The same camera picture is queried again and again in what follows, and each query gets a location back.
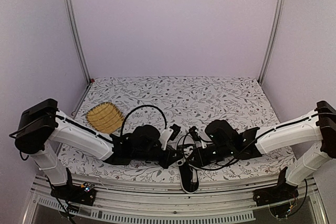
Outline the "black white canvas sneaker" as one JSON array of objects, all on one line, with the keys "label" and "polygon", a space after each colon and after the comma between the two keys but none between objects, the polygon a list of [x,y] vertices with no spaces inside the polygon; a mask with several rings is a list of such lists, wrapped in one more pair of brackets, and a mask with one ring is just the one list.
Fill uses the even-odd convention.
[{"label": "black white canvas sneaker", "polygon": [[[192,144],[186,144],[182,146],[182,144],[177,146],[177,150],[185,154],[186,157],[189,157],[194,149]],[[193,194],[198,190],[199,180],[198,173],[195,168],[190,166],[185,158],[180,159],[176,162],[179,173],[180,173],[180,182],[181,187],[184,192],[187,194]]]}]

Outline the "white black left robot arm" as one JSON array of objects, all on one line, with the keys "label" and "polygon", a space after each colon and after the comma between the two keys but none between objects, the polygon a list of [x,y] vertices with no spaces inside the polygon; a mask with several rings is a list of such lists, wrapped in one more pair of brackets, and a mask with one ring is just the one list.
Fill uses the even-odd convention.
[{"label": "white black left robot arm", "polygon": [[18,129],[9,137],[21,153],[35,161],[61,195],[73,200],[78,188],[50,149],[50,141],[70,145],[110,165],[154,161],[167,169],[182,159],[182,154],[168,145],[179,134],[179,126],[168,127],[165,121],[162,132],[146,124],[124,133],[126,119],[116,105],[104,102],[87,112],[89,126],[85,126],[59,110],[56,100],[47,99],[25,110]]}]

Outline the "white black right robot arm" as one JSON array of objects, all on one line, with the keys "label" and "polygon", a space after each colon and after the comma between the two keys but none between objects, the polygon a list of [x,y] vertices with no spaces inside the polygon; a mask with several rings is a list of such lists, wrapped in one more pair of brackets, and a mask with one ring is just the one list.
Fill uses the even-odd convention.
[{"label": "white black right robot arm", "polygon": [[276,201],[291,194],[307,176],[335,158],[335,108],[319,101],[307,114],[270,127],[254,127],[238,133],[225,120],[215,120],[205,128],[211,144],[196,149],[195,162],[203,167],[227,157],[248,160],[300,143],[314,144],[285,171],[285,180],[274,186]]}]

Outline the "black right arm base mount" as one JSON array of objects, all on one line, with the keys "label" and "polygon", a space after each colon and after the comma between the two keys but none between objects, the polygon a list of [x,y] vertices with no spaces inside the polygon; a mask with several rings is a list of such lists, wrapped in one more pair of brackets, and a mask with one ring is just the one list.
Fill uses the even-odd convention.
[{"label": "black right arm base mount", "polygon": [[256,189],[253,191],[253,200],[257,206],[274,204],[284,200],[294,199],[299,196],[298,186],[292,186],[287,183],[286,171],[288,167],[282,169],[279,173],[277,184],[275,186]]}]

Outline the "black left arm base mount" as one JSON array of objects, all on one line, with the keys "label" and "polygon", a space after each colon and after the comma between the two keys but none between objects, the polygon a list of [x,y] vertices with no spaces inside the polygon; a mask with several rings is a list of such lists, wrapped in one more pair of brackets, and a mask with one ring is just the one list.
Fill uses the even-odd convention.
[{"label": "black left arm base mount", "polygon": [[67,202],[93,206],[97,194],[95,184],[84,182],[81,185],[74,185],[72,182],[71,172],[68,168],[66,168],[66,172],[66,184],[62,186],[55,186],[52,184],[50,195],[54,198],[62,199]]}]

